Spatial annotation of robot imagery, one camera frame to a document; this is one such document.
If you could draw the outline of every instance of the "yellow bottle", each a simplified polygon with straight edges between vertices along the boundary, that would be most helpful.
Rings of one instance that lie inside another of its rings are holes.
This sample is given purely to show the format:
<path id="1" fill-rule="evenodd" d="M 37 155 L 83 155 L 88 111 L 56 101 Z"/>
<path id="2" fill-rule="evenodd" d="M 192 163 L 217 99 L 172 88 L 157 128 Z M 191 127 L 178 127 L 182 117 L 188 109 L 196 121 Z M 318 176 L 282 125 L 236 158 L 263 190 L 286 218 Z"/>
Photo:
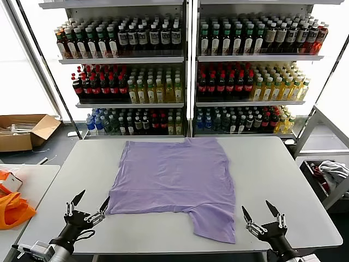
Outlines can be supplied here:
<path id="1" fill-rule="evenodd" d="M 174 94 L 176 95 L 176 103 L 181 103 L 183 101 L 182 96 L 182 84 L 180 82 L 180 78 L 174 79 Z"/>
<path id="2" fill-rule="evenodd" d="M 281 77 L 277 77 L 275 79 L 275 84 L 272 88 L 272 91 L 270 92 L 269 101 L 276 101 L 278 99 L 280 89 L 281 89 L 281 82 L 282 82 Z"/>
<path id="3" fill-rule="evenodd" d="M 290 90 L 291 90 L 291 82 L 292 82 L 293 78 L 291 76 L 289 76 L 287 79 L 286 79 L 286 82 L 285 82 L 285 85 L 283 87 L 283 89 L 281 90 L 281 93 L 280 93 L 280 96 L 278 100 L 280 101 L 287 101 L 287 97 L 290 93 Z"/>
<path id="4" fill-rule="evenodd" d="M 174 103 L 175 93 L 173 91 L 172 80 L 171 78 L 166 79 L 166 90 L 165 90 L 165 102 L 166 103 Z"/>
<path id="5" fill-rule="evenodd" d="M 253 101 L 259 101 L 260 100 L 260 95 L 262 92 L 262 83 L 263 83 L 263 78 L 259 77 L 257 78 L 257 81 L 254 84 L 254 92 L 251 92 L 252 97 L 251 99 Z"/>
<path id="6" fill-rule="evenodd" d="M 297 99 L 297 96 L 298 96 L 298 93 L 299 93 L 299 90 L 300 90 L 300 82 L 301 82 L 301 78 L 298 76 L 296 78 L 296 80 L 294 81 L 293 85 L 292 85 L 292 88 L 291 88 L 291 91 L 287 97 L 287 100 L 288 101 L 296 101 Z"/>
<path id="7" fill-rule="evenodd" d="M 305 79 L 303 82 L 303 88 L 302 88 L 302 92 L 298 95 L 297 101 L 303 101 L 304 97 L 307 93 L 307 91 L 309 90 L 309 79 Z"/>
<path id="8" fill-rule="evenodd" d="M 270 76 L 266 78 L 266 81 L 264 82 L 264 85 L 262 86 L 262 94 L 260 96 L 260 100 L 262 101 L 268 101 L 270 92 L 272 90 L 272 83 L 273 83 L 273 78 Z"/>
<path id="9" fill-rule="evenodd" d="M 286 115 L 282 115 L 280 121 L 276 124 L 274 128 L 274 134 L 281 134 L 281 131 L 285 128 Z"/>

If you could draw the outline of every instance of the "juice bottle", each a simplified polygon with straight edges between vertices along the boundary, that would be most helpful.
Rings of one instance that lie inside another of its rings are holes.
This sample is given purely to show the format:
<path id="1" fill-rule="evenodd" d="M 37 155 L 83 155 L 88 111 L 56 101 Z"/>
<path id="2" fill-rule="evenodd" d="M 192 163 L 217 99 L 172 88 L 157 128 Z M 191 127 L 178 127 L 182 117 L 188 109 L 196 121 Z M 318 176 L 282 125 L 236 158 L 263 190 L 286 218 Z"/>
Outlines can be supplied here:
<path id="1" fill-rule="evenodd" d="M 180 82 L 180 78 L 174 79 L 174 93 L 176 95 L 176 103 L 181 103 L 183 101 L 183 96 L 182 96 L 182 84 Z"/>
<path id="2" fill-rule="evenodd" d="M 294 81 L 290 94 L 287 97 L 288 101 L 296 101 L 299 90 L 300 90 L 300 81 L 302 80 L 302 78 L 300 78 L 300 76 L 298 76 L 296 78 L 296 80 Z"/>
<path id="3" fill-rule="evenodd" d="M 280 121 L 276 125 L 274 129 L 274 134 L 281 134 L 282 130 L 284 130 L 286 124 L 286 115 L 282 115 Z"/>
<path id="4" fill-rule="evenodd" d="M 257 81 L 255 82 L 255 85 L 253 87 L 253 92 L 251 92 L 251 99 L 253 101 L 259 101 L 260 95 L 262 92 L 262 83 L 263 83 L 263 78 L 259 77 L 257 78 Z"/>
<path id="5" fill-rule="evenodd" d="M 275 79 L 275 84 L 272 88 L 272 91 L 270 92 L 269 101 L 276 101 L 278 99 L 278 95 L 281 90 L 281 82 L 282 82 L 281 77 L 277 77 Z"/>
<path id="6" fill-rule="evenodd" d="M 171 78 L 166 79 L 165 101 L 166 103 L 174 103 L 176 101 Z"/>
<path id="7" fill-rule="evenodd" d="M 262 93 L 260 96 L 261 101 L 268 101 L 270 92 L 272 90 L 272 83 L 273 83 L 273 78 L 270 76 L 267 77 L 266 81 L 264 82 L 264 85 L 262 86 Z"/>
<path id="8" fill-rule="evenodd" d="M 282 89 L 282 92 L 280 93 L 280 101 L 287 101 L 287 97 L 291 91 L 291 83 L 292 83 L 293 77 L 289 76 L 286 79 L 285 85 Z"/>

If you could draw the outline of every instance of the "floor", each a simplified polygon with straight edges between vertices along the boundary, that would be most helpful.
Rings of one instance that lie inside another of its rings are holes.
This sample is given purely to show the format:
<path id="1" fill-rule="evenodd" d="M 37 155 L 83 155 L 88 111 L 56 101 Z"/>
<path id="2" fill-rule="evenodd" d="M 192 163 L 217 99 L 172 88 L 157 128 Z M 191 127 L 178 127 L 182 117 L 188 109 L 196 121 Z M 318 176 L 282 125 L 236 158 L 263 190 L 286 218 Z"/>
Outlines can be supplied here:
<path id="1" fill-rule="evenodd" d="M 80 130 L 85 129 L 85 126 L 81 124 L 79 126 Z M 51 137 L 45 144 L 40 148 L 36 148 L 32 151 L 27 152 L 15 152 L 15 153 L 0 153 L 0 160 L 6 164 L 36 164 L 43 158 L 47 157 L 49 159 L 47 164 L 57 164 L 63 165 L 65 159 L 67 158 L 69 152 L 74 147 L 75 143 L 79 140 L 76 136 L 67 137 L 67 133 L 74 131 L 70 126 L 61 126 L 57 129 L 54 136 Z M 335 137 L 332 132 L 323 125 L 319 125 L 309 140 L 304 146 L 305 150 L 315 150 L 315 149 L 346 149 L 346 147 Z M 312 159 L 311 157 L 300 157 L 297 158 L 296 163 L 301 165 L 301 163 L 306 159 Z M 316 157 L 316 159 L 335 159 L 340 163 L 345 163 L 349 165 L 349 156 L 341 157 Z M 331 219 L 338 228 L 342 238 L 344 239 L 344 244 L 338 248 L 329 249 L 319 249 L 315 253 L 321 262 L 340 262 L 347 261 L 347 256 L 349 252 L 349 223 L 347 222 L 349 215 L 346 214 L 330 214 Z M 75 255 L 74 259 L 78 262 L 91 262 L 91 255 Z M 122 262 L 160 262 L 160 261 L 188 261 L 188 262 L 205 262 L 205 261 L 222 261 L 222 262 L 259 262 L 263 261 L 260 254 L 210 254 L 210 255 L 108 255 L 100 256 L 98 262 L 109 262 L 112 260 L 118 260 Z"/>

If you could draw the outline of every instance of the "bottle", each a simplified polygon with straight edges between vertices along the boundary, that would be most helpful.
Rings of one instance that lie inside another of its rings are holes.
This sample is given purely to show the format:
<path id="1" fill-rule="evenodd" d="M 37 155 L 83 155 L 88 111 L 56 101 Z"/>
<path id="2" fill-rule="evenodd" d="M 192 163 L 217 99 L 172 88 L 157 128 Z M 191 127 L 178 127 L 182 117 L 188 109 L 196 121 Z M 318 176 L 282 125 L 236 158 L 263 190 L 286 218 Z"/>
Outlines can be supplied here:
<path id="1" fill-rule="evenodd" d="M 129 46 L 129 38 L 124 26 L 119 26 L 118 39 L 120 44 L 120 53 L 125 54 Z"/>
<path id="2" fill-rule="evenodd" d="M 266 27 L 266 25 L 263 23 L 260 23 L 258 25 L 257 35 L 256 35 L 256 38 L 254 40 L 254 44 L 252 44 L 254 47 L 253 54 L 257 54 L 257 53 L 261 52 L 262 45 L 263 45 L 264 28 L 265 27 Z"/>
<path id="3" fill-rule="evenodd" d="M 214 131 L 218 131 L 218 129 L 220 129 L 221 122 L 222 122 L 222 119 L 220 118 L 220 113 L 218 113 L 216 115 L 215 119 L 213 120 L 213 127 L 212 127 L 212 129 Z"/>
<path id="4" fill-rule="evenodd" d="M 101 53 L 102 58 L 108 58 L 108 51 L 106 46 L 106 39 L 103 34 L 103 28 L 97 27 L 96 28 L 97 35 L 98 35 L 98 46 Z"/>
<path id="5" fill-rule="evenodd" d="M 180 116 L 176 117 L 176 134 L 181 135 L 182 134 L 182 120 Z"/>
<path id="6" fill-rule="evenodd" d="M 296 41 L 296 37 L 298 35 L 298 24 L 293 23 L 290 29 L 288 29 L 286 38 L 284 41 L 284 46 L 282 48 L 284 53 L 293 53 L 294 52 L 294 42 Z"/>
<path id="7" fill-rule="evenodd" d="M 201 26 L 201 36 L 200 36 L 200 53 L 201 56 L 206 56 L 208 53 L 208 24 L 204 23 Z"/>
<path id="8" fill-rule="evenodd" d="M 298 48 L 298 51 L 300 51 L 305 43 L 306 38 L 308 37 L 309 30 L 308 30 L 309 23 L 303 23 L 303 27 L 298 31 L 297 37 L 296 37 L 296 48 Z"/>
<path id="9" fill-rule="evenodd" d="M 280 121 L 276 125 L 274 129 L 274 134 L 281 134 L 282 131 L 285 129 L 285 123 L 286 123 L 286 115 L 282 115 Z"/>
<path id="10" fill-rule="evenodd" d="M 287 23 L 282 23 L 280 28 L 276 32 L 275 42 L 273 44 L 274 53 L 282 53 L 282 46 L 284 44 L 286 34 L 287 34 L 286 26 L 287 26 Z"/>
<path id="11" fill-rule="evenodd" d="M 164 91 L 163 91 L 163 86 L 161 84 L 161 80 L 160 79 L 156 79 L 156 83 L 157 83 L 157 99 L 158 99 L 158 103 L 159 104 L 163 104 L 164 103 Z"/>
<path id="12" fill-rule="evenodd" d="M 251 53 L 251 46 L 252 46 L 252 34 L 253 34 L 253 28 L 255 25 L 253 23 L 247 24 L 247 29 L 246 29 L 246 38 L 245 38 L 245 43 L 244 43 L 244 49 L 243 49 L 243 54 L 248 55 Z"/>
<path id="13" fill-rule="evenodd" d="M 230 54 L 230 28 L 231 25 L 226 23 L 224 25 L 224 36 L 222 41 L 222 56 Z"/>
<path id="14" fill-rule="evenodd" d="M 68 44 L 68 48 L 70 50 L 71 56 L 73 57 L 73 59 L 78 59 L 79 53 L 78 53 L 78 47 L 75 40 L 75 36 L 72 35 L 70 28 L 64 29 L 64 33 L 65 33 L 65 36 L 67 37 L 67 44 Z"/>
<path id="15" fill-rule="evenodd" d="M 109 48 L 111 51 L 110 57 L 118 57 L 118 47 L 116 42 L 116 37 L 114 36 L 114 28 L 112 26 L 107 27 L 108 36 L 109 36 Z"/>
<path id="16" fill-rule="evenodd" d="M 180 34 L 180 29 L 178 29 L 178 24 L 173 24 L 173 29 L 171 32 L 171 39 L 172 39 L 172 49 L 179 50 L 182 48 L 182 36 Z"/>
<path id="17" fill-rule="evenodd" d="M 291 91 L 292 80 L 293 80 L 293 77 L 291 77 L 291 76 L 289 76 L 286 79 L 285 86 L 283 87 L 282 92 L 280 93 L 281 94 L 280 99 L 278 99 L 278 100 L 287 101 L 288 95 Z"/>
<path id="18" fill-rule="evenodd" d="M 171 32 L 165 23 L 163 24 L 163 29 L 161 30 L 161 44 L 163 46 L 163 50 L 171 49 Z"/>
<path id="19" fill-rule="evenodd" d="M 242 24 L 238 23 L 235 26 L 235 36 L 233 41 L 232 55 L 238 55 L 240 53 L 240 45 L 241 45 L 241 30 Z"/>
<path id="20" fill-rule="evenodd" d="M 219 52 L 219 24 L 215 23 L 213 25 L 213 34 L 210 40 L 211 56 L 216 56 Z"/>
<path id="21" fill-rule="evenodd" d="M 269 101 L 276 101 L 278 99 L 278 96 L 281 90 L 281 82 L 282 82 L 282 78 L 277 77 L 275 80 L 275 84 L 270 92 Z"/>
<path id="22" fill-rule="evenodd" d="M 267 29 L 266 36 L 264 37 L 263 49 L 266 53 L 273 52 L 273 43 L 275 40 L 276 32 L 276 23 L 272 23 L 270 27 Z"/>
<path id="23" fill-rule="evenodd" d="M 300 82 L 302 78 L 297 77 L 296 80 L 294 81 L 292 88 L 290 90 L 290 94 L 287 97 L 288 101 L 296 101 L 298 93 L 300 91 Z"/>
<path id="24" fill-rule="evenodd" d="M 238 134 L 241 134 L 244 131 L 245 124 L 246 124 L 246 116 L 241 115 L 240 122 L 239 122 Z"/>

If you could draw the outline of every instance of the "orange bag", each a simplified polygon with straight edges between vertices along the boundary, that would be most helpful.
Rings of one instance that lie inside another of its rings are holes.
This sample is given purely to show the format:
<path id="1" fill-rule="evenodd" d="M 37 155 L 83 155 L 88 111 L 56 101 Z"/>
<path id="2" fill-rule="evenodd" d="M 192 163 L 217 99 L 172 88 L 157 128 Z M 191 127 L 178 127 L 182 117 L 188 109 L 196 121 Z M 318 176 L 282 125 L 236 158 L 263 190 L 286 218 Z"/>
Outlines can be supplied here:
<path id="1" fill-rule="evenodd" d="M 36 214 L 21 193 L 11 193 L 0 198 L 0 229 L 13 228 Z"/>

